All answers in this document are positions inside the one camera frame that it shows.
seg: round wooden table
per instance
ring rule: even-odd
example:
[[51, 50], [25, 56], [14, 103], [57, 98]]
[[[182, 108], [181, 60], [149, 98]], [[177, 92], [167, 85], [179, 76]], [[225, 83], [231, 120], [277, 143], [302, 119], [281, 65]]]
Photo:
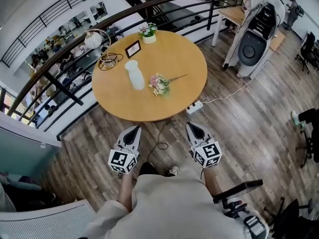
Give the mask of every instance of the round wooden table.
[[[191, 105], [200, 95], [207, 78], [206, 60], [200, 49], [187, 38], [167, 31], [156, 32], [157, 41], [144, 44], [137, 34], [114, 43], [109, 52], [120, 53], [123, 59], [108, 71], [95, 65], [92, 89], [99, 104], [109, 113], [131, 121], [157, 121], [169, 118]], [[140, 40], [141, 51], [127, 58], [125, 49]], [[124, 65], [137, 60], [145, 80], [144, 89], [135, 90]], [[169, 84], [168, 96], [155, 96], [148, 84], [152, 75], [166, 79], [187, 74]]]

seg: small potted flower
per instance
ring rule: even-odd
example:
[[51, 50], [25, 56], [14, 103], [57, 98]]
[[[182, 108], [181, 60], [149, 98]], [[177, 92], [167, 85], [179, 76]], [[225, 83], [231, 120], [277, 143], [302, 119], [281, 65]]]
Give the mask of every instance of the small potted flower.
[[156, 24], [148, 23], [147, 26], [140, 28], [139, 34], [143, 37], [143, 43], [150, 44], [156, 42], [155, 32], [158, 30]]

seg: window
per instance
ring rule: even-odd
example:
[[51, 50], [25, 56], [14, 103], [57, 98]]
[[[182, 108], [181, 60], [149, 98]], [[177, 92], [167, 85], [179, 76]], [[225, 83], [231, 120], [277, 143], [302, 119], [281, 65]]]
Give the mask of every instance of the window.
[[[0, 91], [0, 111], [4, 114], [7, 114], [15, 98], [3, 88], [0, 88]], [[11, 115], [11, 118], [18, 120], [24, 111], [25, 107], [22, 104], [20, 104], [15, 110], [15, 112]], [[21, 122], [27, 124], [30, 121], [30, 117], [31, 112], [27, 112], [25, 116], [23, 116]]]

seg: picture frame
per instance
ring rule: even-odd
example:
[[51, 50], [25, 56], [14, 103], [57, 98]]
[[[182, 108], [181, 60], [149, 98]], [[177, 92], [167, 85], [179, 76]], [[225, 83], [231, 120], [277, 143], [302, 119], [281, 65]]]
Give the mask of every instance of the picture frame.
[[125, 49], [126, 55], [128, 58], [133, 57], [136, 53], [141, 50], [140, 41], [137, 40], [136, 42], [132, 43], [129, 47]]

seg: white marker cube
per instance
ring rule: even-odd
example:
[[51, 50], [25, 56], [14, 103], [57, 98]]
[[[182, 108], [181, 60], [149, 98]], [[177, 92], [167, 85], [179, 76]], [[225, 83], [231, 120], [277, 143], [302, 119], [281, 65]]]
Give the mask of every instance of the white marker cube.
[[108, 164], [113, 171], [128, 174], [136, 163], [134, 154], [111, 149]]
[[194, 159], [203, 167], [219, 163], [222, 153], [218, 141], [194, 149]]

